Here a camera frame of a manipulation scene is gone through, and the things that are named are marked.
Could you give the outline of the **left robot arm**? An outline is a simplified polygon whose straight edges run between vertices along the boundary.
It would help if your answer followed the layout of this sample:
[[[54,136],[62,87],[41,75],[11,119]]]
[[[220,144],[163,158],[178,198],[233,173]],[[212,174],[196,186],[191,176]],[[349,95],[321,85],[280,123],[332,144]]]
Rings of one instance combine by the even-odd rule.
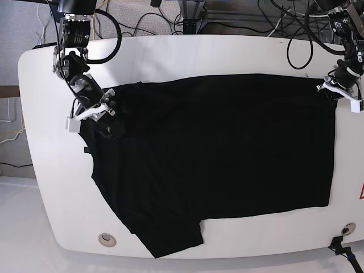
[[[333,92],[334,100],[349,100],[351,112],[360,113],[363,111],[363,1],[315,1],[315,4],[328,16],[332,32],[344,47],[343,57],[324,77],[318,90]]]

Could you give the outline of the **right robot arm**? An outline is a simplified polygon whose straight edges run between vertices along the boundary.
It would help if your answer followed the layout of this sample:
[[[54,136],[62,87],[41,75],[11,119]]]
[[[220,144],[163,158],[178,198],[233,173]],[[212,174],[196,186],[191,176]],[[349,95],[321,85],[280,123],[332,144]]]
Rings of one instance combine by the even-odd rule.
[[[79,133],[81,122],[90,119],[97,124],[97,130],[106,138],[116,139],[125,132],[125,124],[117,109],[114,89],[104,91],[89,73],[91,65],[104,64],[118,53],[122,44],[122,32],[118,22],[106,11],[96,7],[96,1],[60,1],[60,18],[57,45],[53,52],[53,72],[64,80],[74,95],[66,128]],[[113,51],[103,59],[90,59],[89,44],[92,23],[89,17],[103,15],[111,20],[117,33]]]

